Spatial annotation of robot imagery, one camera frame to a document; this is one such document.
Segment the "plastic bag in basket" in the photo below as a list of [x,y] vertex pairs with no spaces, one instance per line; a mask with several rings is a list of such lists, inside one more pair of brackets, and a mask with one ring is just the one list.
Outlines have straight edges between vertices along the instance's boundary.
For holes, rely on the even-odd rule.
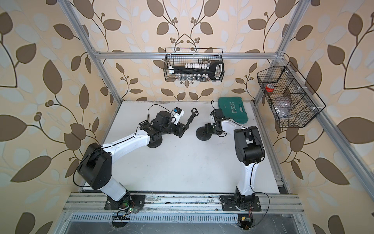
[[275,111],[279,118],[291,115],[291,100],[288,97],[278,97],[273,100]]

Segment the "socket set rack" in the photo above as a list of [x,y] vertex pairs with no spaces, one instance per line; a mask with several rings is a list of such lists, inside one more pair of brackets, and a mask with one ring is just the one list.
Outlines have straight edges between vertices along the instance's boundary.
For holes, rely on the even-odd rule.
[[208,81],[220,81],[224,77],[225,67],[223,61],[208,61],[207,63],[187,63],[182,65],[167,65],[164,67],[165,75],[192,75]]

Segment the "aluminium frame rail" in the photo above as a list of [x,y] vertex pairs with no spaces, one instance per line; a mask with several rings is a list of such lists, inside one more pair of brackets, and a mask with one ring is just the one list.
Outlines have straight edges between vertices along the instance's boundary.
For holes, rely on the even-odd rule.
[[[130,208],[141,213],[249,213],[305,214],[296,195],[258,195],[249,205],[236,205],[232,195],[133,193]],[[64,205],[65,212],[110,212],[115,207],[102,193],[72,193]]]

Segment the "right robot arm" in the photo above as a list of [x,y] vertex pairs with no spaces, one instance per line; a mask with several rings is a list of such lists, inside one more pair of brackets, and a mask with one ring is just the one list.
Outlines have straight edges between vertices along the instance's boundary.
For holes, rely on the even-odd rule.
[[235,153],[239,162],[243,163],[243,176],[236,186],[234,201],[237,206],[253,202],[256,192],[253,189],[255,172],[258,164],[265,158],[265,149],[259,130],[256,126],[243,126],[223,115],[222,109],[210,113],[210,123],[206,123],[196,131],[201,141],[207,141],[212,135],[234,137]]

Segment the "green tool case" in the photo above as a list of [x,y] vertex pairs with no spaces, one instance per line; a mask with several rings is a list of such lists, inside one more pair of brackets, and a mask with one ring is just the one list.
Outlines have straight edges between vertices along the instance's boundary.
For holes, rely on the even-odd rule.
[[248,116],[241,97],[220,97],[218,104],[226,118],[242,124],[248,122]]

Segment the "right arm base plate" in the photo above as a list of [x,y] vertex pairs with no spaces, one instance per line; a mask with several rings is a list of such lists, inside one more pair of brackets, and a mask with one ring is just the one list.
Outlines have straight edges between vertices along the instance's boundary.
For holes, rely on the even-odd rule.
[[222,210],[225,212],[260,212],[262,210],[258,196],[255,194],[249,196],[241,196],[235,194],[233,196],[219,196],[219,200],[222,204]]

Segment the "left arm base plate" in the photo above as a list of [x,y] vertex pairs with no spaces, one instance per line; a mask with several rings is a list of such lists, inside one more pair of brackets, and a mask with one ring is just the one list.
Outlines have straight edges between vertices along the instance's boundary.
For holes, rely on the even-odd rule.
[[142,210],[145,205],[145,195],[129,195],[122,198],[120,201],[115,201],[107,196],[105,203],[105,210],[126,210],[135,209],[134,213]]

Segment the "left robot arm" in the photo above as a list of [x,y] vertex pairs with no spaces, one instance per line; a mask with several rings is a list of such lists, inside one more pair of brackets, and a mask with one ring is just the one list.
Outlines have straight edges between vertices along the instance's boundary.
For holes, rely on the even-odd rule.
[[183,114],[184,111],[178,107],[171,112],[160,111],[152,121],[139,123],[136,132],[129,136],[103,145],[91,144],[77,167],[78,174],[92,189],[103,192],[115,202],[123,201],[130,192],[113,177],[112,165],[140,147],[157,148],[163,141],[163,135],[173,134],[181,138],[199,115],[193,108],[187,124],[183,124],[179,121]]

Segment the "black round base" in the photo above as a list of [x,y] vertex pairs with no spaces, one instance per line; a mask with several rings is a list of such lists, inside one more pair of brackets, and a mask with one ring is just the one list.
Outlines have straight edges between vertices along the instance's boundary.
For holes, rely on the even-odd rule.
[[212,134],[207,133],[205,127],[199,127],[196,130],[196,137],[201,141],[207,141],[211,138]]
[[157,147],[159,147],[162,144],[162,142],[163,142],[163,139],[160,138],[160,139],[158,139],[156,141],[153,141],[152,143],[149,143],[147,146],[149,148],[157,148]]

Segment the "red item in basket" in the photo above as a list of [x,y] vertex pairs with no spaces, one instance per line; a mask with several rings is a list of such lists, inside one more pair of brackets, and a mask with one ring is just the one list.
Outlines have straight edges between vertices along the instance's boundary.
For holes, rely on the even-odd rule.
[[267,91],[268,93],[273,93],[274,90],[275,90],[275,86],[274,86],[273,84],[268,83],[268,84],[266,85],[266,91]]

